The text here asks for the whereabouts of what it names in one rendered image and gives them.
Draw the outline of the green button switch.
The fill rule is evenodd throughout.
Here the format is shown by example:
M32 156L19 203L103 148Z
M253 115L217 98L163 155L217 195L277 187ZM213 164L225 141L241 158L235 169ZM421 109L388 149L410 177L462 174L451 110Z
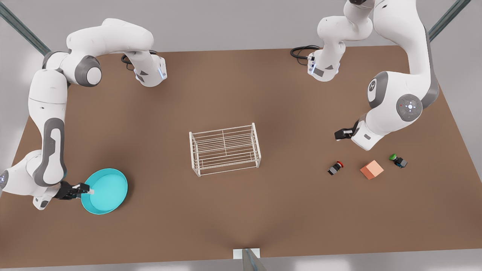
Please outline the green button switch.
M389 160L393 161L393 163L399 168L405 168L407 165L407 161L397 156L396 153L393 153L391 156L389 156Z

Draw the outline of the silver frame post with foot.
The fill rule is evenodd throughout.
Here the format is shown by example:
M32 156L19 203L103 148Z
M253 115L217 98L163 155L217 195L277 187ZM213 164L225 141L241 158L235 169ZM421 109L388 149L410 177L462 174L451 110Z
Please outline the silver frame post with foot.
M260 261L259 248L234 249L233 259L242 260L242 271L267 271Z

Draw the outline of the orange cube block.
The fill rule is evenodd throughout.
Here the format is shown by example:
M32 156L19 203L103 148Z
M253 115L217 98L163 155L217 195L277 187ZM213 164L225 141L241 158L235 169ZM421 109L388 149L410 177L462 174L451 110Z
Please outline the orange cube block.
M377 161L373 160L366 164L363 168L361 168L360 171L368 180L371 180L380 175L384 171L384 169L379 165Z

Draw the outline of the turquoise plate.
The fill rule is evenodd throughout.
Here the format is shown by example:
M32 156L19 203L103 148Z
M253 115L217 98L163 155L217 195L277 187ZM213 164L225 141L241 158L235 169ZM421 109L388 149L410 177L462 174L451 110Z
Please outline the turquoise plate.
M90 190L81 194L81 203L86 211L104 215L114 211L125 200L128 182L125 175L112 168L101 169L87 178Z

